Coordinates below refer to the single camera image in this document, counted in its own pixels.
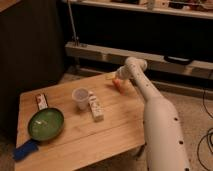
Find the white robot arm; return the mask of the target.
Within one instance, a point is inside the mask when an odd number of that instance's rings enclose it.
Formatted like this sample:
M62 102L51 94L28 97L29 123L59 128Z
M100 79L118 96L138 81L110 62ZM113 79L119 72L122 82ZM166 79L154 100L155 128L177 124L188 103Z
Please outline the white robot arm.
M191 171L178 112L144 74L147 62L128 57L116 71L133 78L144 98L144 137L148 171Z

